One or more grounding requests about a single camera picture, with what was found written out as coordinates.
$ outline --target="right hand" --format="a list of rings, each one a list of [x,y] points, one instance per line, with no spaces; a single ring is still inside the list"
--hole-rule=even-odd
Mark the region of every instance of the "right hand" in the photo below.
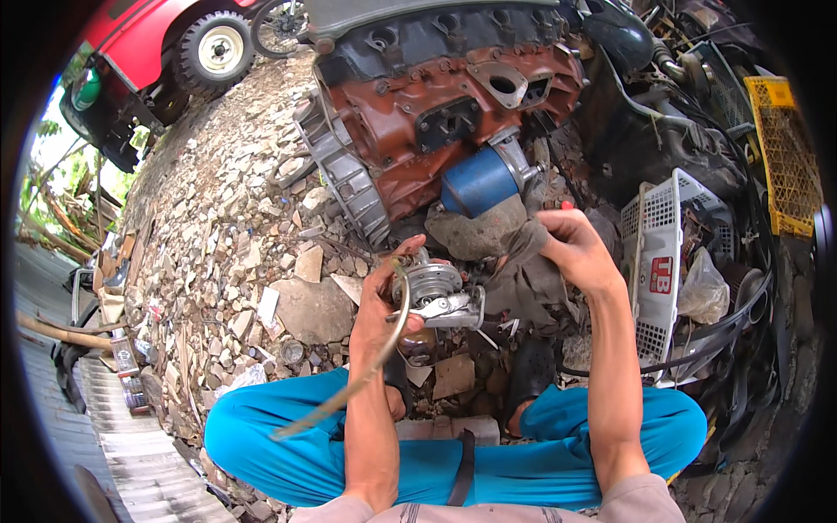
[[[540,211],[538,221],[552,233],[541,249],[561,274],[585,295],[625,289],[608,249],[587,216],[578,209]]]

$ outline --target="black strap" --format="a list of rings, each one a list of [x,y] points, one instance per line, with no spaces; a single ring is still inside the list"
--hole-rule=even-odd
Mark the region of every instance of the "black strap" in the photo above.
[[[470,486],[474,482],[474,433],[465,428],[459,440],[462,442],[462,461],[456,470],[456,479],[448,498],[448,506],[464,505]]]

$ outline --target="sandal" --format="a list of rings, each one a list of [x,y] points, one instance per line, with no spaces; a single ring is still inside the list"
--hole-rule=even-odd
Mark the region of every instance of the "sandal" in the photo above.
[[[543,391],[547,390],[547,387],[552,385],[555,372],[555,350],[552,340],[532,338],[523,342],[517,349],[512,361],[509,395],[503,406],[500,425],[504,438],[522,439],[522,437],[511,436],[506,431],[506,426],[521,403],[540,396]]]
[[[407,381],[407,364],[398,353],[398,348],[393,351],[386,365],[383,366],[383,382],[385,385],[398,389],[404,401],[404,418],[409,416],[413,411],[413,391]]]

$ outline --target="left hand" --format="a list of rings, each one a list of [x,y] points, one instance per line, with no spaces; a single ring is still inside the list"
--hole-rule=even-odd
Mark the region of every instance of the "left hand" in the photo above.
[[[423,234],[407,238],[391,255],[415,254],[419,247],[424,245],[425,239]],[[352,337],[349,339],[350,361],[364,361],[374,357],[392,335],[396,324],[387,323],[386,318],[395,311],[389,303],[388,294],[390,291],[389,284],[394,275],[395,270],[387,257],[363,281],[361,306],[357,311],[355,326],[352,328]],[[404,326],[402,334],[406,336],[421,331],[423,328],[424,319],[421,316],[410,314],[407,317],[407,325]]]

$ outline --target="hose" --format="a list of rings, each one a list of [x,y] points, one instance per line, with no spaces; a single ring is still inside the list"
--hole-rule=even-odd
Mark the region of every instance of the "hose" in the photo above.
[[[401,337],[401,332],[404,326],[407,325],[407,314],[410,310],[410,302],[412,296],[410,292],[410,285],[407,281],[407,273],[404,271],[402,260],[398,256],[393,256],[389,259],[389,263],[393,264],[395,275],[398,277],[398,282],[401,285],[401,295],[403,296],[401,310],[398,312],[398,322],[395,324],[395,330],[383,344],[380,352],[377,354],[372,363],[361,372],[359,378],[349,382],[337,394],[325,400],[319,407],[315,408],[304,418],[294,421],[291,425],[283,428],[277,428],[271,434],[270,438],[274,441],[282,441],[295,434],[314,427],[322,420],[331,416],[337,409],[342,408],[349,398],[360,392],[383,368],[389,357],[393,353],[393,349]]]

